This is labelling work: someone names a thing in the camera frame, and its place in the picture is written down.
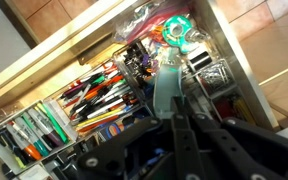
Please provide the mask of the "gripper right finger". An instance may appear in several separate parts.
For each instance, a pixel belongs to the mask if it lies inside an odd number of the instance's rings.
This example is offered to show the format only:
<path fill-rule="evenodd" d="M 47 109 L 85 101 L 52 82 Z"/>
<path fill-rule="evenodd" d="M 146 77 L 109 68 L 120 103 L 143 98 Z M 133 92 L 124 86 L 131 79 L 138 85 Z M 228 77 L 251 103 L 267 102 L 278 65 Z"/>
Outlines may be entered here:
<path fill-rule="evenodd" d="M 173 97 L 171 119 L 177 177 L 179 180 L 203 180 L 204 169 L 201 163 L 195 133 L 191 129 L 182 97 Z"/>

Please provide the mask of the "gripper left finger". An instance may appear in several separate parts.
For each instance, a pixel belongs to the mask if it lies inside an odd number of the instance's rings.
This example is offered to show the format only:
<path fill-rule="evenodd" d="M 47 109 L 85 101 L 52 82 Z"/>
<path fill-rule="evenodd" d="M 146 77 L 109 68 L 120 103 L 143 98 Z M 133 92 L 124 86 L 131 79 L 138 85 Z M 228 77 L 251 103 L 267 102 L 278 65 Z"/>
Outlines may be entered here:
<path fill-rule="evenodd" d="M 174 114 L 171 109 L 173 97 L 182 97 L 182 69 L 180 65 L 162 64 L 155 77 L 153 94 L 154 113 L 159 119 L 170 119 Z"/>

